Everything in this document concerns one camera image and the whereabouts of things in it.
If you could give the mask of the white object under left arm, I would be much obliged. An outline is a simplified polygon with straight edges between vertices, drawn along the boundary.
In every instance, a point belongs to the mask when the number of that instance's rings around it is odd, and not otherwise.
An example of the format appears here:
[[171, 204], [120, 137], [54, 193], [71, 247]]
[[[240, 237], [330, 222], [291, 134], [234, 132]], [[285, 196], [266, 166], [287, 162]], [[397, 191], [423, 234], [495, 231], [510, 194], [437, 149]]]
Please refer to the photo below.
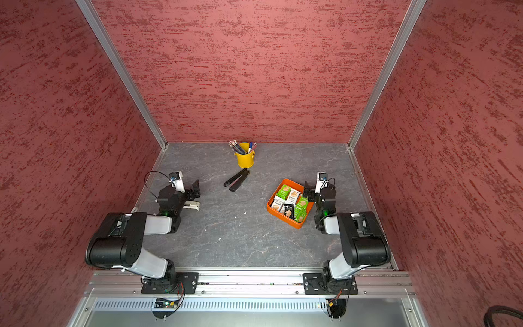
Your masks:
[[186, 201], [183, 208], [184, 209], [190, 209], [190, 210], [196, 210], [199, 211], [201, 207], [201, 203], [198, 201]]

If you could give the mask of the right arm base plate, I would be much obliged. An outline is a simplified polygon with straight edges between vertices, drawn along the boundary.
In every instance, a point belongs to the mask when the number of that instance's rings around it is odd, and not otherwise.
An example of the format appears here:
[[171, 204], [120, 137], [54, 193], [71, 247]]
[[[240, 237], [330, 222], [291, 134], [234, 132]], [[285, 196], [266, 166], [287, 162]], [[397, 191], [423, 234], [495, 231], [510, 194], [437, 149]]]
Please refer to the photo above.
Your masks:
[[307, 295], [357, 295], [358, 286], [354, 277], [333, 279], [326, 273], [305, 273], [303, 275], [305, 294]]

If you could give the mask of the black cookie packet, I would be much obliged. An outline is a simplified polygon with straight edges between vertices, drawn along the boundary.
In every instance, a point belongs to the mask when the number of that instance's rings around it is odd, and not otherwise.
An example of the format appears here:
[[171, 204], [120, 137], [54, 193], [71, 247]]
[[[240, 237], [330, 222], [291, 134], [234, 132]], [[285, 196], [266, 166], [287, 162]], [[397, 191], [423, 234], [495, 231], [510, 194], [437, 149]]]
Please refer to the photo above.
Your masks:
[[294, 205], [292, 203], [285, 203], [282, 207], [282, 214], [290, 219], [294, 219]]

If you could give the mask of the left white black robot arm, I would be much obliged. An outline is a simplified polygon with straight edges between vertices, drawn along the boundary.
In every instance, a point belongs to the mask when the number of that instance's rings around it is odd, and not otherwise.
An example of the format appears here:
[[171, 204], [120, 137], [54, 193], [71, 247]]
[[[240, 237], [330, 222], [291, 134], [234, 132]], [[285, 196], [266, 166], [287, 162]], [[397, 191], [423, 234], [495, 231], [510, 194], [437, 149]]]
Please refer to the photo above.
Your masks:
[[143, 248], [146, 235], [174, 234], [181, 224], [181, 212], [187, 202], [201, 196], [200, 181], [181, 190], [180, 181], [160, 190], [159, 213], [109, 213], [92, 236], [85, 262], [96, 268], [122, 268], [149, 279], [174, 281], [174, 264]]

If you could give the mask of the orange storage box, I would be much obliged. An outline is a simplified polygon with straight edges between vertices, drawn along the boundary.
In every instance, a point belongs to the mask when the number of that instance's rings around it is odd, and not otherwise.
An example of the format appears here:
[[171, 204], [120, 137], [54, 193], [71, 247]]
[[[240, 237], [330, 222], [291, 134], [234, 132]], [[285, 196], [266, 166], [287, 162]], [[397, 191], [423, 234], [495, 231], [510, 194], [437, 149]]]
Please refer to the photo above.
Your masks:
[[267, 210], [290, 226], [301, 229], [313, 208], [313, 200], [303, 195], [305, 187], [288, 178], [282, 180], [267, 202]]

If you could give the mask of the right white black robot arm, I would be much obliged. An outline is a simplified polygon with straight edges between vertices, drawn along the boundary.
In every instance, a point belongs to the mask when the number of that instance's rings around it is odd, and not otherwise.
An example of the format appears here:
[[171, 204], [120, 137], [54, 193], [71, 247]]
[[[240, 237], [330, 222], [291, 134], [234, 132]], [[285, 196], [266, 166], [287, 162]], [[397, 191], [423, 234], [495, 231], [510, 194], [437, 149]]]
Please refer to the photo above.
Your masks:
[[369, 267], [379, 267], [392, 258], [388, 241], [371, 211], [340, 213], [336, 210], [336, 190], [323, 187], [315, 193], [315, 227], [323, 234], [338, 235], [341, 253], [327, 261], [326, 282], [351, 279]]

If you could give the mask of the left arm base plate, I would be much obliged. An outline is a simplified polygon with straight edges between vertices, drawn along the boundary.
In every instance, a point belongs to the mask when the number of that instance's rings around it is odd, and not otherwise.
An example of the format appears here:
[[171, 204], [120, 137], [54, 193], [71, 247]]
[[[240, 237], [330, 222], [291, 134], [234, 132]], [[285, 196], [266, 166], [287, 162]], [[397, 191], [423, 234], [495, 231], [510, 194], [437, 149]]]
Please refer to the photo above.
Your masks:
[[198, 283], [198, 273], [176, 273], [173, 278], [167, 277], [161, 279], [145, 278], [142, 281], [142, 294], [156, 294], [156, 295], [181, 295], [181, 294], [195, 294]]

